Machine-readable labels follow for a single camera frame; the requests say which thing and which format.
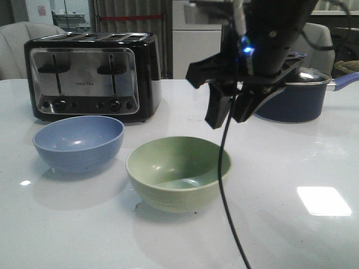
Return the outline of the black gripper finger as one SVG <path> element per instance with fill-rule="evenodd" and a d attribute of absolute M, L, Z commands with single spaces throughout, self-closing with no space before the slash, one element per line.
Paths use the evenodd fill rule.
<path fill-rule="evenodd" d="M 220 128 L 228 115 L 234 97 L 232 84 L 210 83 L 210 96 L 205 121 L 212 129 Z"/>
<path fill-rule="evenodd" d="M 247 121 L 261 106 L 278 95 L 277 91 L 262 92 L 242 89 L 236 99 L 232 118 L 237 122 Z"/>

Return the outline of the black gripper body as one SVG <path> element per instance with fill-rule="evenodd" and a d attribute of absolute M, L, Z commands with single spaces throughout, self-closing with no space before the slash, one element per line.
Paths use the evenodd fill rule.
<path fill-rule="evenodd" d="M 190 63 L 186 80 L 196 89 L 207 82 L 274 86 L 301 65 L 290 55 L 302 29 L 303 25 L 248 25 L 242 35 L 230 31 L 219 53 Z"/>

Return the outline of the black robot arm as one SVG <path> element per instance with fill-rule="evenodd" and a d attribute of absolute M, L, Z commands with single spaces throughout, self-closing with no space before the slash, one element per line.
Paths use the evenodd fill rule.
<path fill-rule="evenodd" d="M 220 52 L 191 63 L 186 80 L 208 84 L 206 122 L 219 128 L 226 117 L 249 119 L 284 89 L 284 80 L 303 62 L 291 51 L 315 1 L 189 1 L 188 24 L 224 25 L 228 32 Z"/>

